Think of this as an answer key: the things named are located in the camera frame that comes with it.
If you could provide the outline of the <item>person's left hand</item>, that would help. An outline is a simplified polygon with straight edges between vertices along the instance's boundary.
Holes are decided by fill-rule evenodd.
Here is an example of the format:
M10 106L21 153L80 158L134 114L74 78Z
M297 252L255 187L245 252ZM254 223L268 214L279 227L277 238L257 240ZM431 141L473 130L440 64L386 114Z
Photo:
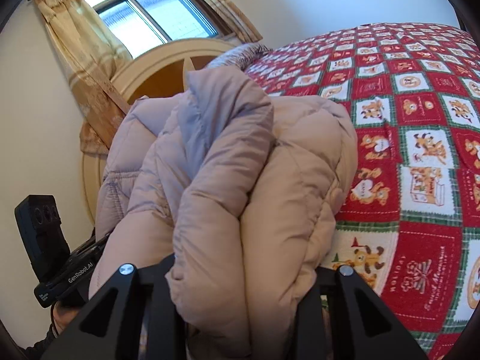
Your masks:
M65 307L60 301L57 301L50 309L51 326L54 336L58 337L79 312L79 308Z

